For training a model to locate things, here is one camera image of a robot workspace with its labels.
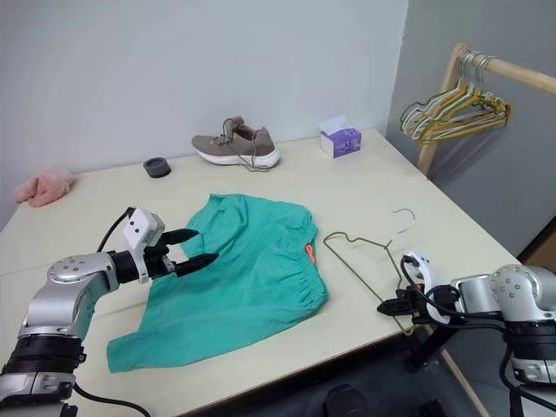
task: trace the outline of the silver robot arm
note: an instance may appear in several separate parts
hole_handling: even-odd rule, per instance
[[[71,396],[73,371],[86,359],[82,342],[98,299],[125,282],[195,272],[218,256],[172,262],[167,245],[185,242],[198,232],[163,232],[157,215],[130,209],[124,228],[129,250],[71,256],[48,269],[46,284],[31,300],[16,348],[0,373],[2,417],[75,416],[76,407],[61,401]]]
[[[556,386],[556,276],[539,267],[506,265],[493,274],[453,280],[464,313],[500,311],[513,373],[525,384]]]
[[[411,314],[415,323],[433,321],[448,327],[455,319],[459,328],[471,315],[503,320],[506,355],[512,353],[507,359],[515,379],[523,383],[511,389],[511,415],[523,415],[520,397],[527,415],[556,410],[556,275],[544,268],[506,265],[492,274],[459,278],[445,286],[430,261],[414,251],[404,254],[400,266],[412,286],[399,290],[398,299],[383,302],[380,312]],[[417,279],[424,281],[421,288],[415,286]],[[500,370],[500,378],[509,388],[512,383],[503,375]]]

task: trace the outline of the tissue box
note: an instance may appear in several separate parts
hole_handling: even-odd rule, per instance
[[[355,128],[338,130],[332,135],[321,132],[321,149],[331,158],[351,154],[361,149],[361,132]]]

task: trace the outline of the hanger hook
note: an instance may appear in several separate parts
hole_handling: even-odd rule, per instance
[[[472,86],[477,83],[477,80],[475,79],[475,76],[473,76],[473,72],[470,67],[473,65],[473,60],[478,54],[479,51],[477,50],[468,50],[466,58],[463,62],[463,72],[465,74],[464,78],[466,78]]]
[[[388,246],[390,243],[392,243],[396,237],[398,237],[398,236],[401,235],[402,233],[406,233],[410,228],[413,227],[413,225],[414,225],[415,222],[416,222],[415,213],[414,213],[413,210],[411,210],[410,208],[398,208],[397,210],[392,210],[392,214],[395,215],[395,214],[400,213],[400,212],[402,212],[402,211],[406,211],[406,212],[408,212],[408,213],[411,215],[411,217],[412,217],[411,223],[409,224],[409,226],[407,226],[406,228],[404,228],[404,229],[398,231],[394,236],[392,236],[392,238],[390,239],[390,242],[388,242],[387,246]]]
[[[472,50],[464,50],[459,56],[458,56],[458,73],[459,73],[459,77],[461,81],[468,81],[468,75],[467,75],[467,60],[469,59],[469,57],[473,54]]]
[[[479,79],[480,79],[481,89],[485,88],[485,68],[486,68],[488,62],[493,58],[495,58],[495,56],[484,54],[483,58],[477,64],[477,68],[475,69],[475,73],[477,73],[477,71],[479,71],[479,74],[480,74]]]

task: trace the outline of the wooden clothes rack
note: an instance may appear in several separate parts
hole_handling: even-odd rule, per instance
[[[440,89],[441,93],[450,90],[455,85],[459,76],[456,65],[458,56],[460,56],[466,50],[470,49],[471,45],[469,45],[468,43],[457,43],[453,47],[452,55],[450,56],[450,60],[448,61],[446,74],[444,75],[444,82],[442,83],[442,87]],[[473,59],[473,63],[480,63],[485,55],[486,54],[478,54]],[[553,76],[548,76],[546,74],[533,71],[532,69],[515,65],[514,63],[508,63],[506,61],[502,61],[499,58],[493,58],[488,61],[485,69],[500,76],[504,76],[505,78],[509,78],[510,80],[530,85],[535,89],[541,89],[549,94],[556,96],[556,78],[554,78]],[[417,168],[425,175],[428,174],[428,170],[430,170],[431,168],[437,146],[438,143],[429,143],[426,145],[422,145],[421,147],[419,161],[417,162]]]

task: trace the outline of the wire hanger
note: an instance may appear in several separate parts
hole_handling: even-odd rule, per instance
[[[390,245],[392,244],[392,242],[394,241],[394,239],[396,237],[398,237],[399,235],[401,235],[402,233],[406,233],[410,228],[413,227],[413,225],[415,224],[416,220],[415,220],[415,213],[413,212],[413,210],[411,210],[410,208],[399,208],[397,210],[393,210],[392,214],[397,214],[400,213],[402,211],[408,212],[411,216],[412,216],[412,221],[411,223],[404,229],[398,231],[394,236],[392,236],[392,238],[388,241],[388,243],[386,245],[383,245],[382,243],[378,243],[378,242],[374,242],[371,241],[369,239],[366,239],[364,237],[355,237],[354,239],[350,238],[348,236],[348,234],[346,232],[332,232],[331,234],[329,234],[328,236],[326,236],[323,240],[322,243],[324,243],[324,245],[330,250],[330,252],[332,252],[334,255],[336,255],[336,257],[341,261],[341,263],[343,263],[347,269],[349,269],[356,277],[357,279],[361,282],[361,284],[363,284],[365,286],[365,288],[367,288],[369,290],[369,292],[374,295],[378,301],[380,302],[384,302],[384,300],[382,299],[382,297],[355,271],[355,269],[353,269],[349,263],[344,260],[340,254],[338,254],[333,248],[332,246],[330,246],[330,244],[328,243],[328,241],[336,236],[343,236],[346,241],[348,241],[349,243],[355,243],[355,242],[365,242],[365,243],[369,243],[371,245],[375,245],[378,246],[379,248],[383,248],[386,253],[388,254],[388,258],[390,259],[390,262],[392,262],[392,266],[394,267],[396,274],[398,275],[398,282],[396,283],[396,289],[400,289],[401,286],[401,282],[403,280],[403,277],[401,275],[400,270],[398,269],[398,265],[396,264],[394,257],[392,256],[392,254],[390,253]],[[404,328],[400,321],[398,320],[397,317],[393,316],[392,317],[394,319],[394,321],[396,322],[396,324],[398,325],[398,327],[400,328],[401,332],[406,335],[409,336],[411,334],[413,334],[414,330],[415,330],[415,325],[412,325],[410,328]]]
[[[402,113],[400,127],[406,135],[426,144],[506,125],[511,105],[483,92],[485,67],[493,56],[483,56],[473,70],[473,60],[479,55],[474,50],[460,53],[455,62],[459,74],[455,87],[432,96],[426,104],[411,104]],[[471,106],[480,109],[469,111]]]
[[[400,230],[399,232],[396,232],[396,234],[392,236],[388,243],[385,245],[386,247],[390,246],[390,243],[392,243],[396,237],[398,237],[402,233],[406,233],[415,224],[415,213],[410,208],[398,208],[397,210],[392,210],[392,214],[395,215],[397,213],[401,213],[402,211],[408,212],[411,215],[411,223],[406,228]]]

